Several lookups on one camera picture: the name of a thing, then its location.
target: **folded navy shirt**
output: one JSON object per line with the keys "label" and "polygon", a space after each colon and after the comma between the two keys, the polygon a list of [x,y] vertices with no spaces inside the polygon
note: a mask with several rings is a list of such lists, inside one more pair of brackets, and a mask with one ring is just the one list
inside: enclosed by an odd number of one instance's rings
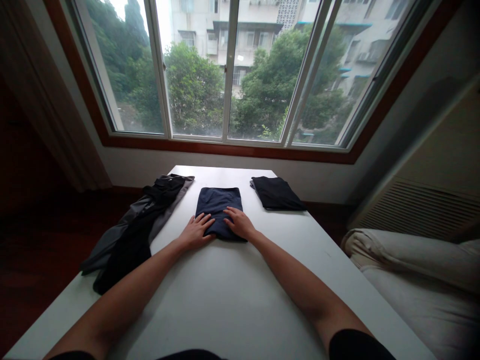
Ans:
{"label": "folded navy shirt", "polygon": [[224,213],[227,207],[243,211],[242,198],[240,197],[238,187],[204,187],[201,189],[196,205],[195,217],[205,213],[205,215],[211,214],[211,218],[215,219],[215,222],[205,231],[204,236],[215,234],[221,240],[246,243],[247,240],[235,235],[224,222],[224,219],[229,219],[233,223],[230,216]]}

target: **white table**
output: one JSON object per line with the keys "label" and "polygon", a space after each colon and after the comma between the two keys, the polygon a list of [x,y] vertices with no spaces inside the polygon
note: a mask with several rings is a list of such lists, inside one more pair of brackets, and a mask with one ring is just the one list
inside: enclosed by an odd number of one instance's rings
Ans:
{"label": "white table", "polygon": [[[322,279],[397,360],[435,359],[308,212],[262,207],[249,181],[275,177],[272,171],[175,166],[171,172],[194,175],[195,181],[151,244],[152,254],[181,233],[195,214],[201,188],[238,187],[253,225]],[[5,358],[41,359],[99,298],[92,290],[95,276],[77,275]],[[171,269],[109,358],[153,360],[186,349],[230,360],[327,358],[257,250],[221,240]]]}

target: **folded clothing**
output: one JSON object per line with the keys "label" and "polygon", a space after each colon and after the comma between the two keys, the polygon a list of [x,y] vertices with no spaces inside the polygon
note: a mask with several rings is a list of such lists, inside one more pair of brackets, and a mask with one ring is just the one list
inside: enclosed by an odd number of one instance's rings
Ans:
{"label": "folded clothing", "polygon": [[289,183],[281,177],[252,177],[250,186],[255,189],[261,205],[267,210],[307,210]]}
{"label": "folded clothing", "polygon": [[185,179],[179,176],[158,179],[155,181],[155,185],[143,188],[143,193],[153,199],[153,202],[138,214],[117,240],[106,267],[98,274],[93,283],[95,292],[100,295],[105,294],[123,277],[152,256],[149,234],[155,219],[175,201],[184,183]]}
{"label": "folded clothing", "polygon": [[233,222],[230,216],[224,213],[227,207],[243,210],[242,198],[238,187],[204,187],[201,189],[196,205],[195,217],[205,213],[205,215],[211,214],[211,218],[215,219],[215,222],[205,231],[204,236],[215,234],[221,240],[247,242],[244,238],[235,235],[224,222],[224,219],[229,219]]}
{"label": "folded clothing", "polygon": [[[153,226],[151,228],[150,234],[148,235],[148,243],[151,244],[155,237],[158,235],[160,230],[167,223],[168,219],[175,210],[175,207],[183,199],[187,193],[189,187],[194,182],[195,176],[180,176],[176,174],[162,175],[158,178],[156,182],[162,182],[165,179],[174,179],[174,178],[183,178],[185,182],[180,192],[177,194],[175,201],[165,210],[164,213],[160,214]],[[130,209],[126,214],[120,219],[117,225],[108,229],[96,243],[95,247],[90,253],[90,256],[80,264],[80,270],[82,275],[88,275],[95,270],[103,269],[107,266],[107,262],[110,258],[112,249],[114,248],[117,240],[120,239],[124,231],[129,227],[132,221],[145,209],[148,209],[155,200],[150,196],[143,196],[136,202],[130,205]]]}

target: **curtain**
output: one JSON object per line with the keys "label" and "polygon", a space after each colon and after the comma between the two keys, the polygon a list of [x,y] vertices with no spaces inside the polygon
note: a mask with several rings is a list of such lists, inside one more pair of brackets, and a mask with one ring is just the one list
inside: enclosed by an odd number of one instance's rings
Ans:
{"label": "curtain", "polygon": [[24,0],[0,2],[0,32],[1,73],[71,185],[79,192],[111,187],[74,100]]}

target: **beige sofa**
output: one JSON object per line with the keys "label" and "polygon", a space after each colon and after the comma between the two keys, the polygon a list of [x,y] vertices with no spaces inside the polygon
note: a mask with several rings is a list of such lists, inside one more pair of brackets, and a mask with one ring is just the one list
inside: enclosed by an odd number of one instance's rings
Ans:
{"label": "beige sofa", "polygon": [[353,229],[341,248],[439,360],[463,358],[480,324],[480,240]]}

